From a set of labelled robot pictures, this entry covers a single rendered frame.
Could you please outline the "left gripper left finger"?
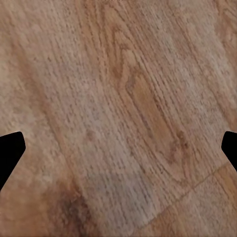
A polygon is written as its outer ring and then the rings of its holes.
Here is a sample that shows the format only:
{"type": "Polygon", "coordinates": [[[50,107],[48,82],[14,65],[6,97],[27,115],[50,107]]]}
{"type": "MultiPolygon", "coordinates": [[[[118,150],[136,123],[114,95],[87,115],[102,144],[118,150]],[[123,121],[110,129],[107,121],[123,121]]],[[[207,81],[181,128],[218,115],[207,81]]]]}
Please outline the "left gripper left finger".
{"type": "Polygon", "coordinates": [[[0,190],[25,152],[21,131],[0,137],[0,190]]]}

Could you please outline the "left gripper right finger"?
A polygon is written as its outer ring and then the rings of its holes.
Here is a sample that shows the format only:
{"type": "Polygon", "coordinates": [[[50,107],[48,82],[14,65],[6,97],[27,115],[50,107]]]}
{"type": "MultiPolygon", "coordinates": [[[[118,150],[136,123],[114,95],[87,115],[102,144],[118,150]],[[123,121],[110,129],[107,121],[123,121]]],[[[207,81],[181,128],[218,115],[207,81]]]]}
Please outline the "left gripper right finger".
{"type": "Polygon", "coordinates": [[[237,133],[226,131],[221,148],[237,171],[237,133]]]}

